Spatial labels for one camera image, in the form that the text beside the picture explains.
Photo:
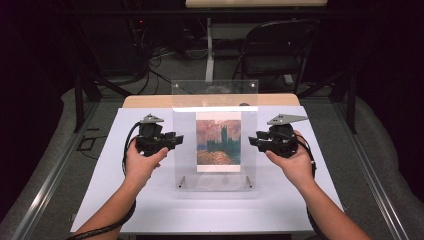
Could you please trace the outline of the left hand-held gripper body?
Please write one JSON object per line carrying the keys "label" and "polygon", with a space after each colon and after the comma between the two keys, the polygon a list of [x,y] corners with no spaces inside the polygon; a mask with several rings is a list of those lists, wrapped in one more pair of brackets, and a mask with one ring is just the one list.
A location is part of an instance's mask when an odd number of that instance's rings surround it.
{"label": "left hand-held gripper body", "polygon": [[163,119],[152,114],[146,115],[139,126],[139,134],[136,136],[136,149],[145,157],[156,154],[162,148],[173,150],[171,139],[164,139],[163,126],[160,125]]}

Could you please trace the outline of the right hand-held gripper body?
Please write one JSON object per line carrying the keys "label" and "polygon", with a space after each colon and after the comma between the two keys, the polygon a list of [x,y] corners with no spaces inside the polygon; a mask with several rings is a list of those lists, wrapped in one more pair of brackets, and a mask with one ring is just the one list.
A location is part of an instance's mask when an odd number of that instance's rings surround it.
{"label": "right hand-held gripper body", "polygon": [[305,116],[278,114],[267,122],[269,130],[266,133],[267,140],[264,142],[264,151],[290,158],[298,151],[298,146],[309,150],[307,143],[300,142],[294,133],[292,123],[307,120]]}

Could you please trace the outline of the clear acrylic photo frame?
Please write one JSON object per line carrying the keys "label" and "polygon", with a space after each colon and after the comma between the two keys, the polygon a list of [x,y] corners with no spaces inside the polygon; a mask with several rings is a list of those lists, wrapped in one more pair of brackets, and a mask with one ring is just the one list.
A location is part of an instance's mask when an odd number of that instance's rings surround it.
{"label": "clear acrylic photo frame", "polygon": [[[256,80],[175,80],[172,95],[258,94]],[[258,106],[172,107],[183,135],[174,153],[176,187],[184,191],[249,191],[256,177]]]}

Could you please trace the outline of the person's right hand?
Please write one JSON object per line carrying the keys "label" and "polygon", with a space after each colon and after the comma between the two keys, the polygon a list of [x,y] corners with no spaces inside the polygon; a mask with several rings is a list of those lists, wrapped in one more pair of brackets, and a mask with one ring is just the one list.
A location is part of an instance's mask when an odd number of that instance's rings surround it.
{"label": "person's right hand", "polygon": [[266,151],[265,155],[282,169],[284,175],[299,192],[312,190],[316,186],[312,176],[311,158],[303,146],[299,146],[297,153],[290,158],[283,158],[270,150]]}

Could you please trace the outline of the person's left hand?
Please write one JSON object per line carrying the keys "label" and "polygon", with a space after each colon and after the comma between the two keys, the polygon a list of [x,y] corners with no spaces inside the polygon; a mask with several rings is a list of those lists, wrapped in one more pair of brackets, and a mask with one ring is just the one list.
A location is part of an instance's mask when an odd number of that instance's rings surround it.
{"label": "person's left hand", "polygon": [[142,155],[133,139],[126,152],[126,174],[124,183],[140,191],[151,178],[153,171],[160,167],[160,162],[167,157],[169,150],[164,147],[152,156]]}

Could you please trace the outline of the light wooden table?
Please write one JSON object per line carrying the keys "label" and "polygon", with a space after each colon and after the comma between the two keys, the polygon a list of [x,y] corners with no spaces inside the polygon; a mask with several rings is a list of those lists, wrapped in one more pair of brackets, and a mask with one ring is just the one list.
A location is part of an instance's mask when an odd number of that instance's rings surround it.
{"label": "light wooden table", "polygon": [[204,95],[139,95],[129,96],[124,108],[171,108],[204,106],[299,106],[295,94],[204,94]]}

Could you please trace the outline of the black folding chair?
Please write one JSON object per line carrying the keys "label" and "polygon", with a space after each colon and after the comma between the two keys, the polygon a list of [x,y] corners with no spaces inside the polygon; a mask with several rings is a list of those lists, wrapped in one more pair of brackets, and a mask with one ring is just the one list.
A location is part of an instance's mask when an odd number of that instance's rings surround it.
{"label": "black folding chair", "polygon": [[294,75],[296,92],[303,78],[319,22],[314,19],[270,21],[246,35],[232,78]]}

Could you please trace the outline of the black metal stand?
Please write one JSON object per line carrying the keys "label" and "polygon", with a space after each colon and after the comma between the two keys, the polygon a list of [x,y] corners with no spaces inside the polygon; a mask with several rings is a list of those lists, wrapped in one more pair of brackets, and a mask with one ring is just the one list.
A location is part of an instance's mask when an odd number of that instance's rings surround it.
{"label": "black metal stand", "polygon": [[356,93],[357,93],[357,73],[354,70],[343,70],[336,72],[326,80],[314,84],[300,93],[297,93],[299,99],[306,98],[324,88],[333,84],[333,88],[329,94],[332,103],[340,103],[344,97],[347,97],[346,103],[346,123],[353,134],[356,134],[355,127],[355,110],[356,110]]}
{"label": "black metal stand", "polygon": [[75,41],[79,48],[77,59],[77,73],[74,81],[74,96],[76,110],[76,125],[74,132],[82,129],[85,122],[84,96],[92,102],[99,102],[103,95],[97,84],[106,86],[108,89],[118,93],[123,97],[128,97],[131,93],[123,88],[106,80],[98,70],[95,60],[90,60],[89,56],[94,56],[87,39],[81,30],[80,24],[75,24]]}

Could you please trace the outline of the wooden desk with white leg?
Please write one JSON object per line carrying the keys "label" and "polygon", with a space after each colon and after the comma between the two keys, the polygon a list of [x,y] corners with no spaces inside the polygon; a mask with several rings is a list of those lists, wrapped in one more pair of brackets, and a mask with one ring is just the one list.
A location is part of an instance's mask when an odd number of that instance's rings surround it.
{"label": "wooden desk with white leg", "polygon": [[[328,0],[185,0],[188,9],[204,10],[243,10],[258,8],[268,10],[276,8],[297,9],[304,7],[324,7]],[[251,20],[247,23],[217,23],[214,17],[207,17],[207,63],[206,82],[214,75],[214,40],[239,40],[246,37],[254,27]]]}

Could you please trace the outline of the dark equipment rack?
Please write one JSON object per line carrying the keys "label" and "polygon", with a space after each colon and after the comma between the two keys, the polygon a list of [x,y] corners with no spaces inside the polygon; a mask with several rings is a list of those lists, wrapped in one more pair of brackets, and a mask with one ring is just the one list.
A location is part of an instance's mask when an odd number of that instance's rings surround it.
{"label": "dark equipment rack", "polygon": [[135,48],[138,61],[137,76],[142,78],[145,76],[147,71],[147,63],[145,58],[145,51],[142,43],[141,28],[138,26],[138,22],[134,18],[127,19],[128,28],[131,35],[131,40]]}

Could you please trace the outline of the black horizontal bar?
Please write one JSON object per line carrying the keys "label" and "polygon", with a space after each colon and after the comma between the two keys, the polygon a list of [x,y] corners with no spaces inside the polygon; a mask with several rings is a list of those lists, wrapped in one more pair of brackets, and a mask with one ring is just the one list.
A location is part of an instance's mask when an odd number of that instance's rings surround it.
{"label": "black horizontal bar", "polygon": [[62,16],[110,16],[110,17],[226,17],[226,16],[317,16],[317,17],[362,17],[373,15],[369,10],[327,9],[186,9],[186,10],[137,10],[137,11],[57,11]]}

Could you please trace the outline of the silver metal rail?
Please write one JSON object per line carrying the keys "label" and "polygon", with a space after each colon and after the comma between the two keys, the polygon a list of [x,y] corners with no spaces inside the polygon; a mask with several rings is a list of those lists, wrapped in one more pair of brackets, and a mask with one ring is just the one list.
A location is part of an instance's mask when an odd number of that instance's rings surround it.
{"label": "silver metal rail", "polygon": [[15,230],[5,240],[64,240],[76,215],[107,136],[96,117],[101,105],[87,105],[86,120],[74,132],[74,109],[65,107],[59,127],[29,184],[15,204]]}
{"label": "silver metal rail", "polygon": [[384,190],[372,164],[362,146],[358,136],[352,132],[351,127],[347,123],[347,112],[341,103],[334,103],[333,108],[342,123],[351,144],[359,158],[359,166],[363,172],[364,178],[372,192],[373,198],[382,214],[384,221],[394,240],[410,240],[406,233],[398,214]]}

